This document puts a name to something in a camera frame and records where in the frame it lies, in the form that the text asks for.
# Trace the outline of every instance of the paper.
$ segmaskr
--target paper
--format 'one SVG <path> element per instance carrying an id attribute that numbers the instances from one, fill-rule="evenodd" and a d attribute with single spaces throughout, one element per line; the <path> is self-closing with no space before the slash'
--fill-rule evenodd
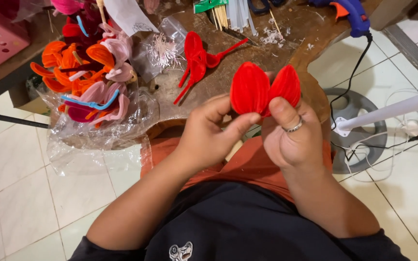
<path id="1" fill-rule="evenodd" d="M 129 37 L 139 31 L 159 32 L 136 0 L 104 0 L 104 6 L 109 16 Z"/>

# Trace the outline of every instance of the green package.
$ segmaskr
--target green package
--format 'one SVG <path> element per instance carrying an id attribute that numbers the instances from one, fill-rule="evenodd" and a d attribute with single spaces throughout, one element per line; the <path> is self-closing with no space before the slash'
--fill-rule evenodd
<path id="1" fill-rule="evenodd" d="M 228 3 L 229 3 L 229 0 L 201 0 L 201 1 L 194 3 L 193 5 L 194 13 L 195 14 L 201 13 L 211 8 L 214 8 L 215 6 L 224 5 Z"/>

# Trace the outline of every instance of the black table leg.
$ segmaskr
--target black table leg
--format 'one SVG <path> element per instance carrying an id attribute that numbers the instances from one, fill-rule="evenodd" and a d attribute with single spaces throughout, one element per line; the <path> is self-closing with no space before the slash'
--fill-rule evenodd
<path id="1" fill-rule="evenodd" d="M 23 125 L 39 127 L 39 128 L 44 128 L 44 129 L 48 129 L 48 127 L 49 127 L 48 124 L 38 123 L 38 122 L 34 122 L 34 121 L 27 121 L 27 120 L 24 120 L 24 119 L 19 119 L 19 118 L 4 116 L 4 115 L 0 115 L 0 121 L 12 122 L 12 123 L 23 124 Z"/>

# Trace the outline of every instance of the red pipe cleaner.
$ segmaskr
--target red pipe cleaner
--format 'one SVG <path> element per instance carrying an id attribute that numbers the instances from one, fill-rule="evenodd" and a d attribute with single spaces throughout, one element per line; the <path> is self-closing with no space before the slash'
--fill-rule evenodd
<path id="1" fill-rule="evenodd" d="M 272 86 L 265 72 L 251 62 L 243 63 L 233 76 L 230 101 L 238 114 L 257 112 L 269 117 L 269 103 L 275 97 L 285 98 L 295 107 L 301 97 L 296 71 L 291 65 L 283 67 Z"/>
<path id="2" fill-rule="evenodd" d="M 204 75 L 206 74 L 206 67 L 207 68 L 214 68 L 219 63 L 220 60 L 227 55 L 230 51 L 237 48 L 238 46 L 247 42 L 247 38 L 238 42 L 234 46 L 230 47 L 226 51 L 220 52 L 216 55 L 207 53 L 206 50 L 202 47 L 202 40 L 199 35 L 193 31 L 189 32 L 186 35 L 185 39 L 185 56 L 188 61 L 185 73 L 182 76 L 182 80 L 178 84 L 178 87 L 181 88 L 183 83 L 185 82 L 186 78 L 188 77 L 189 72 L 191 71 L 191 75 L 189 76 L 189 80 L 183 91 L 178 95 L 177 99 L 175 99 L 174 104 L 177 104 L 178 101 L 185 95 L 185 93 L 193 86 L 195 83 L 202 80 Z"/>

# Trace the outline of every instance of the orange shorts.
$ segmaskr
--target orange shorts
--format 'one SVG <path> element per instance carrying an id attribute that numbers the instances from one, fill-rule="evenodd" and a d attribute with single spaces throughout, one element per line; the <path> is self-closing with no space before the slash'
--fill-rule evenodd
<path id="1" fill-rule="evenodd" d="M 158 164 L 172 153 L 179 141 L 180 138 L 151 140 L 153 165 Z M 329 142 L 323 142 L 322 153 L 323 164 L 329 171 L 332 171 L 332 152 Z M 142 163 L 141 177 L 152 168 L 150 161 Z M 248 139 L 225 165 L 218 163 L 196 173 L 186 182 L 182 190 L 202 181 L 211 180 L 241 181 L 255 184 L 293 202 L 285 178 L 283 178 L 280 168 L 268 157 L 260 136 Z"/>

